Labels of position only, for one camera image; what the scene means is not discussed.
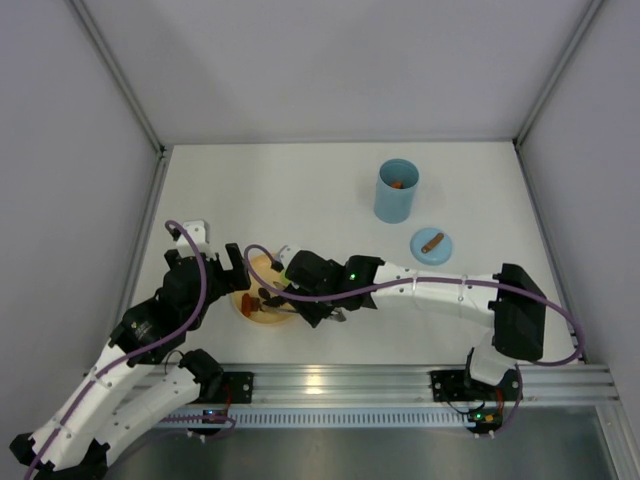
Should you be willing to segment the black spiky sea cucumber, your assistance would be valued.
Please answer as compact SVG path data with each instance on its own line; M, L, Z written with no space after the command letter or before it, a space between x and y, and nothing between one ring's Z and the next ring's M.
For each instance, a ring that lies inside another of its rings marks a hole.
M270 307L270 308L280 308L286 302L287 302L287 300L284 299L283 297L276 296L276 297L269 298L268 300L264 300L263 301L263 305L267 306L267 307Z

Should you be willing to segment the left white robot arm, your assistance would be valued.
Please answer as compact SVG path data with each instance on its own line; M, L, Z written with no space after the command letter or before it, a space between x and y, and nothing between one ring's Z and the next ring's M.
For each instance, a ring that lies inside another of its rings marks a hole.
M231 269L216 257L169 250L169 270L153 297L127 310L96 364L42 427L10 444L34 479L101 479L119 457L186 404L226 400L224 370L206 351L183 354L153 387L123 400L196 330L213 302L246 290L250 277L237 244L226 245Z

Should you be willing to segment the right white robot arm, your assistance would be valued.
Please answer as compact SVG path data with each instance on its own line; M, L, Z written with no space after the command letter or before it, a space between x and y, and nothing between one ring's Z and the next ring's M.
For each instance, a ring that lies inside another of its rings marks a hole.
M354 255L346 263L295 247L279 255L290 304L317 326L336 311L409 309L457 317L485 328L470 349L469 381L499 385L519 361L541 360L545 295L515 264L489 276L444 275L401 267L379 257Z

